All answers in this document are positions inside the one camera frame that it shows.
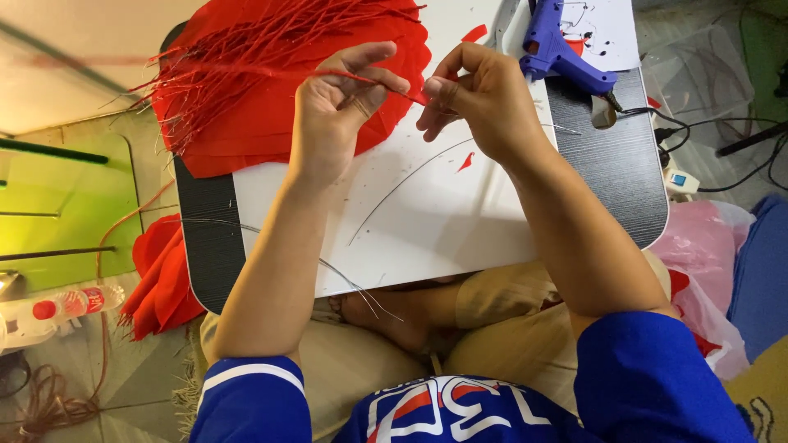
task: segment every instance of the pink plastic bag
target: pink plastic bag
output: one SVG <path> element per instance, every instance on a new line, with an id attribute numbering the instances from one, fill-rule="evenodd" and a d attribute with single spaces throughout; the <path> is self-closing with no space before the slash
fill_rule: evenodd
<path id="1" fill-rule="evenodd" d="M 728 203 L 676 204 L 662 237 L 649 248 L 669 270 L 689 276 L 679 288 L 672 279 L 671 302 L 689 329 L 716 348 L 706 361 L 723 380 L 749 367 L 742 336 L 725 314 L 733 293 L 736 252 L 754 221 L 755 216 Z"/>

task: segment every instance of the person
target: person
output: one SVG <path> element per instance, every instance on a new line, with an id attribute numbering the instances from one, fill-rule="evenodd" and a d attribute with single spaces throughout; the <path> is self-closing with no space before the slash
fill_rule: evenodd
<path id="1" fill-rule="evenodd" d="M 190 441 L 311 440 L 299 344 L 313 308 L 327 214 L 340 198 L 333 184 L 348 171 L 361 125 L 389 91 L 410 89 L 405 79 L 372 66 L 395 52 L 392 42 L 365 43 L 319 66 L 377 85 L 319 76 L 299 87 L 288 173 L 217 318 Z M 447 80 L 460 69 L 469 73 Z M 574 397 L 582 422 L 524 385 L 447 374 L 368 393 L 334 441 L 752 440 L 647 258 L 549 143 L 517 61 L 462 43 L 424 92 L 431 98 L 417 123 L 424 139 L 435 140 L 456 119 L 445 110 L 455 111 L 519 194 L 577 340 Z M 457 297 L 455 289 L 442 293 L 412 300 L 408 319 L 451 323 L 451 315 L 440 318 L 451 307 L 430 306 Z M 411 351 L 425 342 L 423 331 L 395 332 L 363 319 L 358 297 L 331 304 Z M 422 309 L 414 311 L 416 305 Z M 506 344 L 498 349 L 506 353 Z"/>

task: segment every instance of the forearm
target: forearm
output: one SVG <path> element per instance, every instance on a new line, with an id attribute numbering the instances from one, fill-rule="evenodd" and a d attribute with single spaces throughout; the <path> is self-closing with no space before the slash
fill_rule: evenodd
<path id="1" fill-rule="evenodd" d="M 576 315 L 671 313 L 648 261 L 580 175 L 544 138 L 507 170 L 562 298 Z"/>
<path id="2" fill-rule="evenodd" d="M 312 312 L 330 192 L 285 179 L 221 313 L 215 359 L 296 356 Z"/>

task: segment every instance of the blue jersey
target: blue jersey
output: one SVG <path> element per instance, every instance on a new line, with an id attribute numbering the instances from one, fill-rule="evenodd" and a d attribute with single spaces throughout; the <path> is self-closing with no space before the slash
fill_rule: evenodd
<path id="1" fill-rule="evenodd" d="M 522 385 L 470 375 L 370 394 L 334 441 L 752 441 L 679 320 L 630 312 L 578 341 L 577 417 Z M 225 359 L 206 375 L 191 442 L 311 441 L 301 371 L 286 357 Z"/>

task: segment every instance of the glue gun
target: glue gun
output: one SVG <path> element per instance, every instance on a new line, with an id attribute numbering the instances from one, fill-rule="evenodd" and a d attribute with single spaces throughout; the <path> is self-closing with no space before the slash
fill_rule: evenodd
<path id="1" fill-rule="evenodd" d="M 526 56 L 520 59 L 520 69 L 531 80 L 542 80 L 552 69 L 591 95 L 605 95 L 613 90 L 619 76 L 589 65 L 563 39 L 560 23 L 563 4 L 563 0 L 537 3 L 522 43 Z"/>

